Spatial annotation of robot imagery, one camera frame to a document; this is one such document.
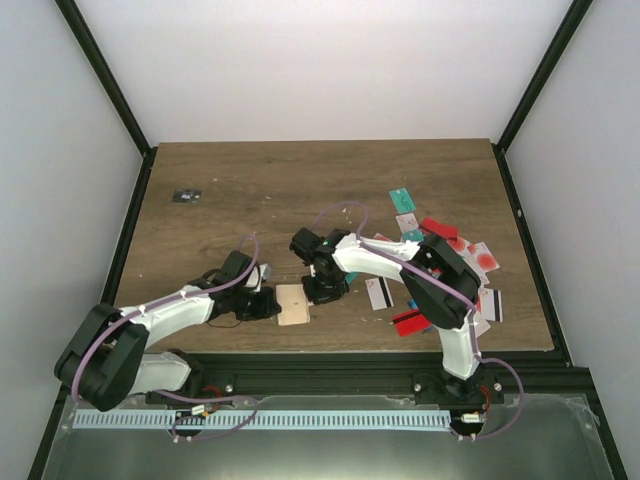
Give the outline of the beige card holder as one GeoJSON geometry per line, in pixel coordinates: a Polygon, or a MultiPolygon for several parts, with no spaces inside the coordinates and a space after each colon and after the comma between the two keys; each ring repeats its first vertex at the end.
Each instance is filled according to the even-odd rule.
{"type": "Polygon", "coordinates": [[[277,314],[280,327],[304,325],[310,322],[309,304],[302,284],[276,286],[276,300],[281,307],[277,314]]]}

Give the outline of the red card black stripe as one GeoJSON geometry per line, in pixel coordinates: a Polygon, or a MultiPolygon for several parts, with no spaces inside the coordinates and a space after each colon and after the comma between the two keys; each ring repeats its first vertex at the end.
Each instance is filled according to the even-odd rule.
{"type": "Polygon", "coordinates": [[[394,316],[392,324],[400,337],[420,333],[429,330],[432,327],[431,322],[419,309],[412,309],[394,316]]]}

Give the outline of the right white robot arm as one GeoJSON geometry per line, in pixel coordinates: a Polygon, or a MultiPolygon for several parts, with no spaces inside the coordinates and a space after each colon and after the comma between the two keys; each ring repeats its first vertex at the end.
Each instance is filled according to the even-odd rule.
{"type": "Polygon", "coordinates": [[[312,269],[302,285],[314,305],[342,299],[349,292],[351,273],[403,284],[438,331],[442,365],[448,373],[444,378],[447,396],[465,403],[479,392],[475,372],[480,353],[472,321],[481,280],[444,238],[430,234],[418,242],[389,242],[341,229],[324,237],[302,228],[289,249],[312,269]]]}

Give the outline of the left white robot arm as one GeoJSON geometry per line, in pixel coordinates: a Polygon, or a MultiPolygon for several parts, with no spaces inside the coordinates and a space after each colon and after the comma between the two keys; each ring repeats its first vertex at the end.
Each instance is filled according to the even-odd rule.
{"type": "Polygon", "coordinates": [[[162,297],[162,305],[116,309],[105,303],[94,306],[54,366],[54,375],[71,387],[82,359],[104,331],[117,323],[91,356],[77,388],[77,394],[100,411],[119,406],[125,398],[166,390],[181,403],[196,402],[204,392],[204,379],[195,364],[178,351],[149,354],[147,349],[188,327],[205,324],[232,313],[236,319],[255,321],[281,311],[275,292],[263,283],[270,266],[260,264],[234,286],[210,293],[229,278],[210,270],[181,290],[162,297]]]}

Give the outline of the white card magnetic stripe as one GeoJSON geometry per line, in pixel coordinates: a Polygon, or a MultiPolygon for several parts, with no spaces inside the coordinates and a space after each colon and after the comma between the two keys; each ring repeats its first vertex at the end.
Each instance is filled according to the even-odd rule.
{"type": "Polygon", "coordinates": [[[366,279],[365,286],[371,307],[374,311],[388,309],[394,306],[387,280],[384,277],[366,279]]]}

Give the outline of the far teal card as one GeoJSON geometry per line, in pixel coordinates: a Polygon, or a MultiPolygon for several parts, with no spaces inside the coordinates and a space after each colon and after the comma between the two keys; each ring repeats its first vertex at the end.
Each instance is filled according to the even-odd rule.
{"type": "Polygon", "coordinates": [[[414,212],[415,203],[406,188],[398,188],[389,191],[392,203],[399,214],[414,212]]]}

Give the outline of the small black card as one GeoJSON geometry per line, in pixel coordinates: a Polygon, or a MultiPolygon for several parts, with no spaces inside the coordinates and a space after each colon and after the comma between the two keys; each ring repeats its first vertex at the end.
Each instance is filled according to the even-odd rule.
{"type": "Polygon", "coordinates": [[[199,189],[176,189],[172,196],[173,203],[197,203],[200,201],[202,191],[199,189]]]}

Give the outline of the far red card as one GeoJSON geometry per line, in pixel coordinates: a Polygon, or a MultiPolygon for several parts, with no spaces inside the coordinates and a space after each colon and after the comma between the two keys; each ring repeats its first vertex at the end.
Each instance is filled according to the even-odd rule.
{"type": "Polygon", "coordinates": [[[439,235],[446,240],[458,239],[458,228],[440,223],[431,217],[426,217],[420,224],[419,229],[425,233],[439,235]]]}

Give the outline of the white card red dot right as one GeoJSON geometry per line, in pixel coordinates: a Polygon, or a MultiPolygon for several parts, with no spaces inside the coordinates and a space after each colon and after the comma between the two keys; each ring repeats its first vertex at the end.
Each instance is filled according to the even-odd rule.
{"type": "Polygon", "coordinates": [[[500,268],[498,261],[485,242],[471,244],[469,252],[483,272],[488,273],[500,268]]]}

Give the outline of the white card red pattern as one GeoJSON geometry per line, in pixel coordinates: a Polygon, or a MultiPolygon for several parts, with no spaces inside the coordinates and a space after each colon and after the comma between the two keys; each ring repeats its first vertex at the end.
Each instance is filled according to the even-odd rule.
{"type": "Polygon", "coordinates": [[[478,304],[478,314],[475,316],[475,331],[479,337],[491,328],[491,323],[502,323],[503,302],[500,290],[485,288],[480,292],[478,304]]]}

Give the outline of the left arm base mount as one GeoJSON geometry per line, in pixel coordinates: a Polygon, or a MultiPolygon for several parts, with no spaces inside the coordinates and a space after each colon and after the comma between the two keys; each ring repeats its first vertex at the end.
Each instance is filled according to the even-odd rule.
{"type": "Polygon", "coordinates": [[[193,406],[234,393],[233,374],[206,368],[194,355],[171,349],[144,358],[140,372],[148,404],[193,406]]]}

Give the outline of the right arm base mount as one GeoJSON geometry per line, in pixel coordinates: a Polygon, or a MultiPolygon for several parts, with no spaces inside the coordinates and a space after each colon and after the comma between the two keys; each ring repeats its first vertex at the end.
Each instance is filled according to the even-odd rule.
{"type": "Polygon", "coordinates": [[[417,403],[443,408],[480,406],[486,398],[491,404],[503,404],[504,395],[494,388],[497,382],[497,377],[483,367],[467,380],[458,379],[441,368],[423,370],[411,378],[417,403]]]}

